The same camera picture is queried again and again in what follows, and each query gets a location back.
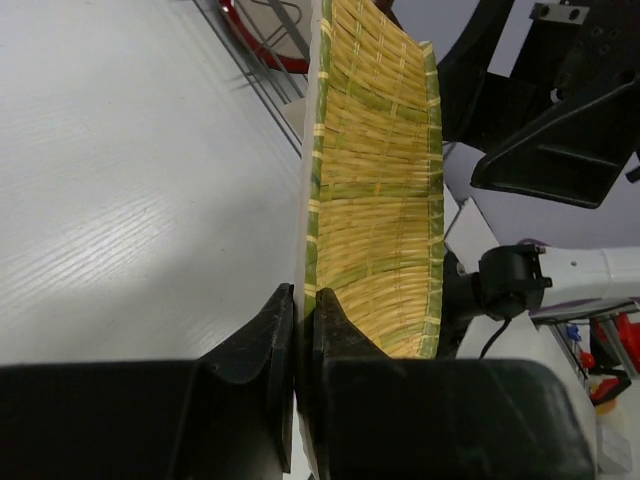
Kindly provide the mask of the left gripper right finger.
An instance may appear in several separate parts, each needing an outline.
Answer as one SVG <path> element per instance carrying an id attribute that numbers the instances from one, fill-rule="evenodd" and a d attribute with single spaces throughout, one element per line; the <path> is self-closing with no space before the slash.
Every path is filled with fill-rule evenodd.
<path id="1" fill-rule="evenodd" d="M 296 393 L 318 479 L 591 479 L 568 392 L 522 359 L 393 359 L 320 291 Z"/>

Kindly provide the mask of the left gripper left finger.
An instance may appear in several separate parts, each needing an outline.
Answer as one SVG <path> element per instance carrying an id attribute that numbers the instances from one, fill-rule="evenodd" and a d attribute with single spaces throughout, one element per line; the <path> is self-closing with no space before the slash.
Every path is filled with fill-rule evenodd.
<path id="1" fill-rule="evenodd" d="M 5 479 L 280 479 L 291 470 L 293 288 L 194 360 L 1 370 Z"/>

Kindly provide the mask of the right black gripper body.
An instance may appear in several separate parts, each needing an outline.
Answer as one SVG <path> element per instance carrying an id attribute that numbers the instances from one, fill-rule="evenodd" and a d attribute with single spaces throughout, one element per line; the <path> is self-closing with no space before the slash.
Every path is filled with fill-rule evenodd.
<path id="1" fill-rule="evenodd" d="M 438 64 L 443 137 L 490 150 L 555 103 L 639 81 L 636 1 L 537 1 L 511 73 L 490 72 L 510 1 L 481 1 Z"/>

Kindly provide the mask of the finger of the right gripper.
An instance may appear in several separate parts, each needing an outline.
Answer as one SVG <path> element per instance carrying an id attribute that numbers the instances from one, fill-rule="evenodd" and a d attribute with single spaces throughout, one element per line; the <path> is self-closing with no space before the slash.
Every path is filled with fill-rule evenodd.
<path id="1" fill-rule="evenodd" d="M 471 185 L 596 209 L 638 150 L 639 76 L 603 76 L 485 155 Z"/>

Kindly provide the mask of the bamboo pattern square plate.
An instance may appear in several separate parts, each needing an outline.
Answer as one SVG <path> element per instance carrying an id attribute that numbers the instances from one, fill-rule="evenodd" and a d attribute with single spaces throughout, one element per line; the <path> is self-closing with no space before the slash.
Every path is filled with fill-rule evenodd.
<path id="1" fill-rule="evenodd" d="M 371 1 L 312 5 L 294 298 L 302 331 L 332 290 L 393 358 L 435 357 L 445 256 L 433 45 Z"/>

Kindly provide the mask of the red rimmed pink plate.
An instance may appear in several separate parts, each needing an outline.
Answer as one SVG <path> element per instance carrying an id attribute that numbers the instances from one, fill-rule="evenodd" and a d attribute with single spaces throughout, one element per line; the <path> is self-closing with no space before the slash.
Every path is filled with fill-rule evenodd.
<path id="1" fill-rule="evenodd" d="M 218 5 L 229 30 L 268 67 L 308 72 L 310 1 L 225 0 Z"/>

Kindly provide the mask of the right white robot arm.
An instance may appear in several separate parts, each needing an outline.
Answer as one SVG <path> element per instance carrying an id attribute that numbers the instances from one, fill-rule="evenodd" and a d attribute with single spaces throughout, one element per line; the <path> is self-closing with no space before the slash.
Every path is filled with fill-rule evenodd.
<path id="1" fill-rule="evenodd" d="M 439 62 L 443 135 L 482 154 L 478 189 L 594 209 L 639 152 L 639 5 L 538 3 L 508 76 L 489 63 L 511 13 L 481 1 Z M 562 250 L 522 242 L 484 253 L 477 270 L 445 272 L 437 350 L 452 356 L 471 320 L 535 325 L 630 312 L 639 299 L 639 251 Z"/>

